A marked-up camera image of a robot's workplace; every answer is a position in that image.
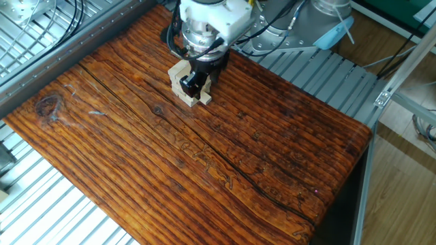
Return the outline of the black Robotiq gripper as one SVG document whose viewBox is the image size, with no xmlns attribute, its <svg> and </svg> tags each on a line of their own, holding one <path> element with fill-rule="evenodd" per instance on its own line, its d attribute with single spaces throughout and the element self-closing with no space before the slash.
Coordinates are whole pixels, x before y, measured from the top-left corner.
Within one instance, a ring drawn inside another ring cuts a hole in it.
<svg viewBox="0 0 436 245">
<path fill-rule="evenodd" d="M 180 86 L 183 92 L 191 98 L 200 99 L 200 92 L 206 83 L 206 75 L 212 83 L 218 83 L 220 73 L 226 68 L 230 58 L 230 51 L 212 61 L 190 61 L 191 72 L 183 76 Z"/>
</svg>

